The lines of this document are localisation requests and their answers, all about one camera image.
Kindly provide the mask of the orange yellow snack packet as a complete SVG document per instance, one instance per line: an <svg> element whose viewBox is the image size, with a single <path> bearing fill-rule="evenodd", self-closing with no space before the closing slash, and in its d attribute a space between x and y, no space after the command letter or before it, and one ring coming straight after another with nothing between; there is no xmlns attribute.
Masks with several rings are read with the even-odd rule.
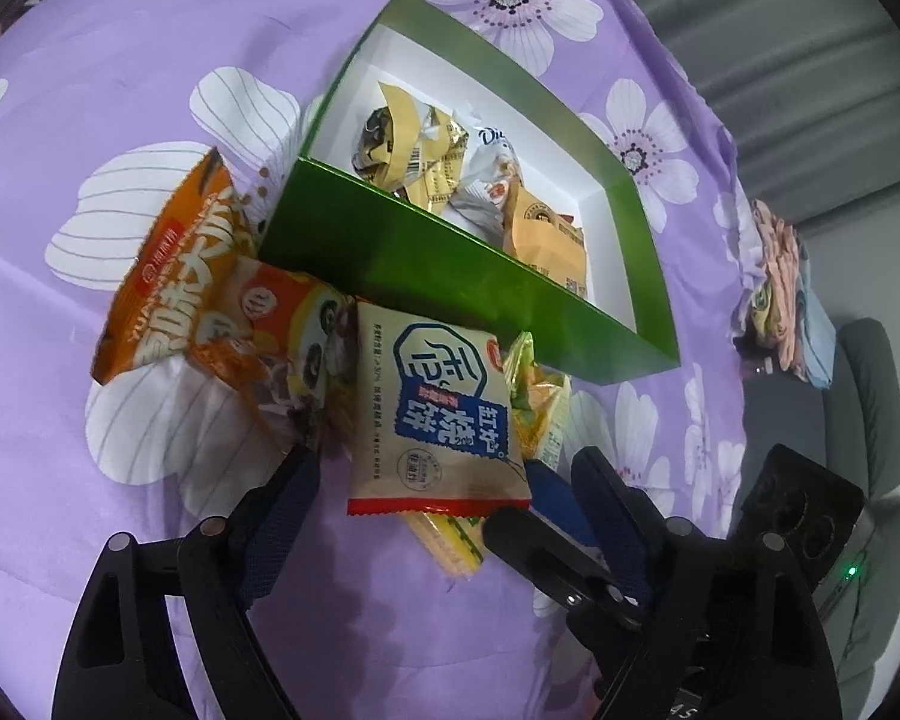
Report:
<svg viewBox="0 0 900 720"><path fill-rule="evenodd" d="M504 250L579 298L587 294L583 232L523 185L504 205Z"/></svg>

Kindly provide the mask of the white blue snack packet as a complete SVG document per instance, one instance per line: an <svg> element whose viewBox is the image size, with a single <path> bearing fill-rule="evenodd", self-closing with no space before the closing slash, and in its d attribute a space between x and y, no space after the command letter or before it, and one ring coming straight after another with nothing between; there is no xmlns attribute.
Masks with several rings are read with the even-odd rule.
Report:
<svg viewBox="0 0 900 720"><path fill-rule="evenodd" d="M487 125L473 109L460 109L455 119L468 135L460 180L442 216L463 231L494 247L504 239L504 205L521 185L521 167L509 138Z"/></svg>

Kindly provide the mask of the cracker packet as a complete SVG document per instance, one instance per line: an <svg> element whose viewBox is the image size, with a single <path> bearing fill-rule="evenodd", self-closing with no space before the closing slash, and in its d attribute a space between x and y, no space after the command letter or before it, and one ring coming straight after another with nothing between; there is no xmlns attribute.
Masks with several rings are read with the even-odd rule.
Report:
<svg viewBox="0 0 900 720"><path fill-rule="evenodd" d="M406 512L403 520L450 577L473 577L484 564L487 551L482 539L482 518Z"/></svg>

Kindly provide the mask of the green white snack packet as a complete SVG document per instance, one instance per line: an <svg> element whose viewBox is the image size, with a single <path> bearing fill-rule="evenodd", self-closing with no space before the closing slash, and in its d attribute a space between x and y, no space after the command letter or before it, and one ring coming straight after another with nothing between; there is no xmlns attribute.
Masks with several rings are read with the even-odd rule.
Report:
<svg viewBox="0 0 900 720"><path fill-rule="evenodd" d="M530 332L521 332L510 344L504 377L521 456L557 472L571 405L571 378L539 364Z"/></svg>

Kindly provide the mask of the cream red-edged snack packet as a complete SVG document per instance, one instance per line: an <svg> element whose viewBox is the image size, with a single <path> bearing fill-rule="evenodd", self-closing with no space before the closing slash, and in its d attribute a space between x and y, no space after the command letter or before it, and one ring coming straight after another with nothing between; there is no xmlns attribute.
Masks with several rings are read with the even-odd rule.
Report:
<svg viewBox="0 0 900 720"><path fill-rule="evenodd" d="M357 304L347 511L487 517L532 491L497 338Z"/></svg>

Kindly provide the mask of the orange panda snack packet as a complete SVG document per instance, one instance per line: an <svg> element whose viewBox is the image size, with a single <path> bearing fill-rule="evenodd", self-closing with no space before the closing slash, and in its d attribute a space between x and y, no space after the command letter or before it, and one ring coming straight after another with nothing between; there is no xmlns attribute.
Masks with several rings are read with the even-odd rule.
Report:
<svg viewBox="0 0 900 720"><path fill-rule="evenodd" d="M212 291L190 355L240 395L279 449L317 449L352 332L354 299L305 273L240 255Z"/></svg>

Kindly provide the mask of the grey sofa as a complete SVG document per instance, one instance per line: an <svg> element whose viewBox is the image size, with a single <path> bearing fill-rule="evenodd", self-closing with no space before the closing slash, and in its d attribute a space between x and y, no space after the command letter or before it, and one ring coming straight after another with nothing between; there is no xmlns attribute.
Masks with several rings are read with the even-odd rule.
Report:
<svg viewBox="0 0 900 720"><path fill-rule="evenodd" d="M811 571L842 715L860 718L900 617L900 390L881 323L837 330L824 390L748 379L745 433L735 515L756 502Z"/></svg>

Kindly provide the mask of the orange melon seed packet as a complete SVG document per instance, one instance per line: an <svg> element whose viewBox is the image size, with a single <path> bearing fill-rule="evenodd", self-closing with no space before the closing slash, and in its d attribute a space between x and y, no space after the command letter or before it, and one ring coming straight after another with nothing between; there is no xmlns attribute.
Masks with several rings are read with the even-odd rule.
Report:
<svg viewBox="0 0 900 720"><path fill-rule="evenodd" d="M103 385L191 348L217 286L240 255L253 254L244 204L211 149L165 203L116 291L92 379Z"/></svg>

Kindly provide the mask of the pink patterned cloth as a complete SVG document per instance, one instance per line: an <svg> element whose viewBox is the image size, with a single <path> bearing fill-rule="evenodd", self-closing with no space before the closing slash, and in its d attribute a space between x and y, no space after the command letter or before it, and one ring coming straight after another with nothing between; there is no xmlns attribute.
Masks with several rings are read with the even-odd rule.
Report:
<svg viewBox="0 0 900 720"><path fill-rule="evenodd" d="M834 380L837 332L813 291L808 252L793 224L763 200L749 204L741 247L759 277L743 305L741 356L758 374L785 374L818 390Z"/></svg>

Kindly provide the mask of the green cardboard box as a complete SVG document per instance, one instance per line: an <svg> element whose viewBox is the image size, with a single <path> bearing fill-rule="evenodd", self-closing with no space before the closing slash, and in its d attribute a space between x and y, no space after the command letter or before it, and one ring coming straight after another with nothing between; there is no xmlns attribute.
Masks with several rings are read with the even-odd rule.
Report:
<svg viewBox="0 0 900 720"><path fill-rule="evenodd" d="M447 114L473 114L514 147L535 199L574 218L587 255L572 294L457 215L410 205L357 176L362 127L395 85ZM629 172L509 55L425 0L390 0L323 99L260 257L390 309L532 333L539 362L593 383L678 367L667 283Z"/></svg>

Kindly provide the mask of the gold foil snack packet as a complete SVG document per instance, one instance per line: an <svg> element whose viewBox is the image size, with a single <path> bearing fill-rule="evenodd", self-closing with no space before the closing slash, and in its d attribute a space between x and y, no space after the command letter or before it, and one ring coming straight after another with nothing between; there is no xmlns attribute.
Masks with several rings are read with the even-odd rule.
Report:
<svg viewBox="0 0 900 720"><path fill-rule="evenodd" d="M460 185L468 132L452 114L380 83L385 104L368 116L352 167L383 192L440 215Z"/></svg>

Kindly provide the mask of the purple floral tablecloth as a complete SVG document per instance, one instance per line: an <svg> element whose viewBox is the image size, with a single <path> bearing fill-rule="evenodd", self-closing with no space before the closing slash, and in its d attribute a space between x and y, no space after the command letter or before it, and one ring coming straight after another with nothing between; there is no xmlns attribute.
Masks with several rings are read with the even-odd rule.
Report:
<svg viewBox="0 0 900 720"><path fill-rule="evenodd" d="M386 2L45 0L1 37L0 686L25 717L52 711L103 541L183 535L279 461L240 398L181 359L98 387L113 291L206 151L271 197ZM722 536L745 450L731 335L752 268L735 145L632 0L530 2L528 25L489 39L634 174L681 353L674 371L583 388L569 433L665 514Z"/></svg>

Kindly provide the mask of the grey curtain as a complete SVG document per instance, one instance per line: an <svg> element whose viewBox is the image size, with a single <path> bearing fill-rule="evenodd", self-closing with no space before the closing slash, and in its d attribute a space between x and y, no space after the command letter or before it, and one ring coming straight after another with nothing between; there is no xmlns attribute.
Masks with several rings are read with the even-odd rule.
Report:
<svg viewBox="0 0 900 720"><path fill-rule="evenodd" d="M635 0L735 138L741 182L818 226L900 200L900 27L878 0Z"/></svg>

